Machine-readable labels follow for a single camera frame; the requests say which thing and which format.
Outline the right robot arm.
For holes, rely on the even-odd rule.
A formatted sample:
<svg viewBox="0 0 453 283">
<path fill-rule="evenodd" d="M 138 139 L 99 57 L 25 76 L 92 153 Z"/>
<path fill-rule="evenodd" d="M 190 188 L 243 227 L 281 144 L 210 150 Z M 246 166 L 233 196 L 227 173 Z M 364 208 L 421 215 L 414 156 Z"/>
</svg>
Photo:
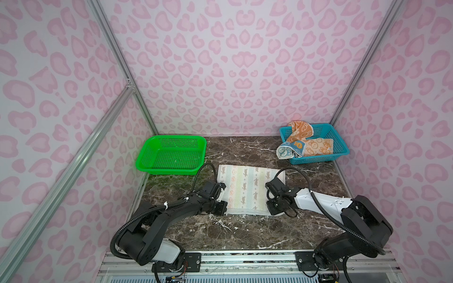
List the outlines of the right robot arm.
<svg viewBox="0 0 453 283">
<path fill-rule="evenodd" d="M 367 197 L 337 198 L 317 193 L 310 187 L 290 188 L 279 178 L 267 182 L 265 187 L 272 216 L 296 209 L 312 211 L 324 215 L 343 230 L 338 236 L 322 240 L 309 264 L 326 270 L 345 257 L 385 255 L 383 248 L 394 229 Z"/>
</svg>

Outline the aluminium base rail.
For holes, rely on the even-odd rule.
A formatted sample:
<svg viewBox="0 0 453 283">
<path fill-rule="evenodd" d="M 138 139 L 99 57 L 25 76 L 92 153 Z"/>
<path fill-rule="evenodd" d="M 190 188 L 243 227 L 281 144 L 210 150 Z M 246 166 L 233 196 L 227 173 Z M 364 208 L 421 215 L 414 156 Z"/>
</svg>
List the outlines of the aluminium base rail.
<svg viewBox="0 0 453 283">
<path fill-rule="evenodd" d="M 189 267 L 176 272 L 177 283 L 354 283 L 405 282 L 394 255 L 355 255 L 346 269 L 339 261 L 325 270 L 309 263 L 310 250 L 189 251 Z"/>
</svg>

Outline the aluminium frame corner post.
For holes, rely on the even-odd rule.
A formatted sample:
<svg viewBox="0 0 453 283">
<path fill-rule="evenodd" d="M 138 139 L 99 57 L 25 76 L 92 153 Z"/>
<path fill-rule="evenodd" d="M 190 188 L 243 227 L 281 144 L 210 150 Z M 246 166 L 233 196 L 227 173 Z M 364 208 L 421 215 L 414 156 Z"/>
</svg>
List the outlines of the aluminium frame corner post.
<svg viewBox="0 0 453 283">
<path fill-rule="evenodd" d="M 374 56 L 376 55 L 379 47 L 386 39 L 388 33 L 390 32 L 392 26 L 394 25 L 395 21 L 398 19 L 399 15 L 401 14 L 402 10 L 404 9 L 406 1 L 403 0 L 394 0 L 391 2 L 389 9 L 387 10 L 383 20 L 376 30 L 376 33 L 371 40 L 366 52 L 361 60 L 360 64 L 355 71 L 355 74 L 352 77 L 348 87 L 346 88 L 340 103 L 336 107 L 335 112 L 332 115 L 330 120 L 330 124 L 335 126 L 335 124 L 340 120 L 340 116 L 352 95 L 354 94 L 358 84 L 360 83 L 361 79 L 363 78 L 364 74 L 367 71 L 367 68 L 370 66 Z"/>
<path fill-rule="evenodd" d="M 103 9 L 101 2 L 98 0 L 95 0 L 95 1 L 88 0 L 87 3 L 89 5 L 94 17 L 96 18 L 97 23 L 100 26 L 100 30 L 101 30 L 102 34 L 104 35 L 104 37 L 112 51 L 112 54 L 120 68 L 120 71 L 122 72 L 125 80 L 127 81 L 127 85 L 130 88 L 132 88 L 132 92 L 135 97 L 135 100 L 138 103 L 139 108 L 145 117 L 147 125 L 149 126 L 149 128 L 151 129 L 151 132 L 154 135 L 158 135 L 159 132 L 152 119 L 151 113 L 150 113 L 149 109 L 147 108 L 147 105 L 142 96 L 142 93 L 139 90 L 139 87 L 136 83 L 136 80 L 134 79 L 131 69 L 128 66 L 126 57 L 125 57 L 124 53 L 122 52 L 120 44 L 114 35 L 113 28 L 109 22 L 109 19 L 107 18 L 107 15 Z"/>
</svg>

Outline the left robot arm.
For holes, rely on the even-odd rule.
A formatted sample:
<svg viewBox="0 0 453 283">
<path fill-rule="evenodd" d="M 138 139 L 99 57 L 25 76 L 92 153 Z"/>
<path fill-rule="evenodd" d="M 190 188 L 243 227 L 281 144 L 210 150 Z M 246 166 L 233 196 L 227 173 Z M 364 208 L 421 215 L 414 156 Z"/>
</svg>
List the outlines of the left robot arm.
<svg viewBox="0 0 453 283">
<path fill-rule="evenodd" d="M 167 229 L 185 219 L 203 213 L 224 215 L 228 203 L 218 198 L 225 190 L 224 183 L 207 181 L 198 192 L 160 206 L 142 205 L 114 234 L 110 252 L 121 259 L 132 259 L 140 266 L 150 262 L 163 263 L 171 270 L 184 265 L 185 250 L 165 239 Z"/>
</svg>

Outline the aluminium frame corner post right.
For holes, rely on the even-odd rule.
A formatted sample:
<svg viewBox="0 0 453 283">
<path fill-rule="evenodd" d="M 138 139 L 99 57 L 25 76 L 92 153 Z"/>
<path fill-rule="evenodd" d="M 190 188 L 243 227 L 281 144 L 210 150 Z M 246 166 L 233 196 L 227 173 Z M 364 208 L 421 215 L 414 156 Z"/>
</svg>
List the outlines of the aluminium frame corner post right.
<svg viewBox="0 0 453 283">
<path fill-rule="evenodd" d="M 376 55 L 379 47 L 386 39 L 388 33 L 390 32 L 392 26 L 394 25 L 395 21 L 398 19 L 399 15 L 401 14 L 402 10 L 404 9 L 406 1 L 403 0 L 394 0 L 391 2 L 389 9 L 387 10 L 383 20 L 376 30 L 376 33 L 371 40 L 366 52 L 361 60 L 360 64 L 355 71 L 355 74 L 352 77 L 348 87 L 346 88 L 340 103 L 336 107 L 335 112 L 332 115 L 330 120 L 330 124 L 335 126 L 335 124 L 340 120 L 340 116 L 352 95 L 354 94 L 358 84 L 360 83 L 361 79 L 363 78 L 364 74 L 367 71 L 367 68 L 370 66 L 374 56 Z"/>
</svg>

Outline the aluminium frame diagonal bar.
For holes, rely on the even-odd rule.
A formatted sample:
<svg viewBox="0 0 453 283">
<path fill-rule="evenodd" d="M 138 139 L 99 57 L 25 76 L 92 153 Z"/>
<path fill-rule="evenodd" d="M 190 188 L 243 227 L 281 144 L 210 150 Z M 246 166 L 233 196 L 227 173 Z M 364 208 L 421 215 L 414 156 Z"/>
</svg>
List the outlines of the aluminium frame diagonal bar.
<svg viewBox="0 0 453 283">
<path fill-rule="evenodd" d="M 30 216 L 21 232 L 12 241 L 1 260 L 2 283 L 11 281 L 11 278 L 22 265 L 35 242 L 39 239 L 43 230 L 68 194 L 68 191 L 76 183 L 88 161 L 90 161 L 100 146 L 124 106 L 133 97 L 135 91 L 136 89 L 134 87 L 125 87 L 121 95 L 115 100 L 111 108 L 94 128 L 92 134 L 80 147 L 80 150 L 71 163 L 62 172 L 42 203 Z"/>
</svg>

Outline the pastel striped animal towel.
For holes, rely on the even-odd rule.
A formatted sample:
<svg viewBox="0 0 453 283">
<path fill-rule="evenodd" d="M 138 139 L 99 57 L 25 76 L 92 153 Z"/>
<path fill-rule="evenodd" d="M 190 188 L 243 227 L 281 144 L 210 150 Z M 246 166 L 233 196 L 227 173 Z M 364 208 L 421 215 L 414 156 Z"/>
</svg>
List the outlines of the pastel striped animal towel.
<svg viewBox="0 0 453 283">
<path fill-rule="evenodd" d="M 226 188 L 218 200 L 227 203 L 227 215 L 269 216 L 265 184 L 277 176 L 283 183 L 285 173 L 265 167 L 219 165 L 218 182 Z"/>
</svg>

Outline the aluminium frame corner post left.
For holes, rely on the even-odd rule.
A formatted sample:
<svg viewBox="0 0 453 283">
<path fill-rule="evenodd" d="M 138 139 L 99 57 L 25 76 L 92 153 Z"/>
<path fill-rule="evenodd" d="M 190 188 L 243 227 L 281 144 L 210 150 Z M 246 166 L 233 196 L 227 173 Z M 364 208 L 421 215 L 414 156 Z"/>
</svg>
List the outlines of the aluminium frame corner post left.
<svg viewBox="0 0 453 283">
<path fill-rule="evenodd" d="M 142 93 L 139 90 L 139 87 L 136 83 L 136 80 L 134 79 L 131 69 L 128 66 L 126 57 L 125 57 L 124 53 L 122 52 L 120 44 L 114 35 L 113 28 L 109 22 L 109 19 L 107 18 L 107 15 L 103 9 L 101 2 L 98 0 L 95 0 L 95 1 L 88 0 L 87 3 L 89 5 L 94 17 L 96 18 L 97 23 L 100 26 L 100 30 L 101 30 L 102 34 L 104 35 L 104 37 L 112 51 L 112 54 L 120 68 L 120 71 L 122 72 L 125 80 L 127 81 L 127 85 L 130 88 L 132 88 L 132 92 L 135 97 L 135 100 L 138 103 L 139 108 L 145 117 L 147 125 L 149 126 L 149 128 L 151 129 L 151 132 L 154 135 L 158 135 L 159 132 L 152 119 L 151 113 L 150 113 L 149 109 L 147 108 L 147 105 L 142 96 Z"/>
</svg>

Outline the blue patterned towel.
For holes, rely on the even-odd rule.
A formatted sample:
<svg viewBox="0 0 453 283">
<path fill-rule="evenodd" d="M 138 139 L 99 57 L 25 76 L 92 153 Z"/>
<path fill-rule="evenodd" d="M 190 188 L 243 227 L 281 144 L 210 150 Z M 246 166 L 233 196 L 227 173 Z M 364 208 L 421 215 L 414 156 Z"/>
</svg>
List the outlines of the blue patterned towel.
<svg viewBox="0 0 453 283">
<path fill-rule="evenodd" d="M 287 160 L 292 158 L 302 158 L 304 156 L 305 143 L 301 140 L 294 142 L 284 142 L 276 150 L 278 159 Z"/>
</svg>

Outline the teal plastic basket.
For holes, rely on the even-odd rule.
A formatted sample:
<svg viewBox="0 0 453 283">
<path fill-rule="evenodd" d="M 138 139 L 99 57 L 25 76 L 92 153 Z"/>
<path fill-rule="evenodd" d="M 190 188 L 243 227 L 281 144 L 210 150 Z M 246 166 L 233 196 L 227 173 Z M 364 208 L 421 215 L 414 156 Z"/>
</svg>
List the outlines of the teal plastic basket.
<svg viewBox="0 0 453 283">
<path fill-rule="evenodd" d="M 280 137 L 282 144 L 276 150 L 277 158 L 292 165 L 334 161 L 350 153 L 340 134 L 326 123 L 291 121 L 280 128 Z"/>
</svg>

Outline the green plastic basket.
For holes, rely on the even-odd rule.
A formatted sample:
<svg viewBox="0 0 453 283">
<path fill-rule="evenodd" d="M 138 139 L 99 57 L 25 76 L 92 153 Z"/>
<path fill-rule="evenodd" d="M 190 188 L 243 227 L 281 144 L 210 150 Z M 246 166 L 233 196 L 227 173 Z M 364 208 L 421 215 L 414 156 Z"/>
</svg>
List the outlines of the green plastic basket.
<svg viewBox="0 0 453 283">
<path fill-rule="evenodd" d="M 153 136 L 145 141 L 136 168 L 150 175 L 192 176 L 205 163 L 206 147 L 201 136 Z"/>
</svg>

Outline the orange patterned towel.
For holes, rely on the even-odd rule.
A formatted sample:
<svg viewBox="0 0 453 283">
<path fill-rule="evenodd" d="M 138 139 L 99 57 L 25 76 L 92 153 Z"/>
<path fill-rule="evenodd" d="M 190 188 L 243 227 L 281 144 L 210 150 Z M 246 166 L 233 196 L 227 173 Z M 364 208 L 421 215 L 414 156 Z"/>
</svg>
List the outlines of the orange patterned towel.
<svg viewBox="0 0 453 283">
<path fill-rule="evenodd" d="M 301 140 L 305 143 L 304 156 L 323 156 L 333 154 L 333 139 L 315 138 L 315 130 L 313 126 L 306 121 L 291 121 L 288 124 L 291 127 L 291 135 L 287 138 L 287 142 Z"/>
</svg>

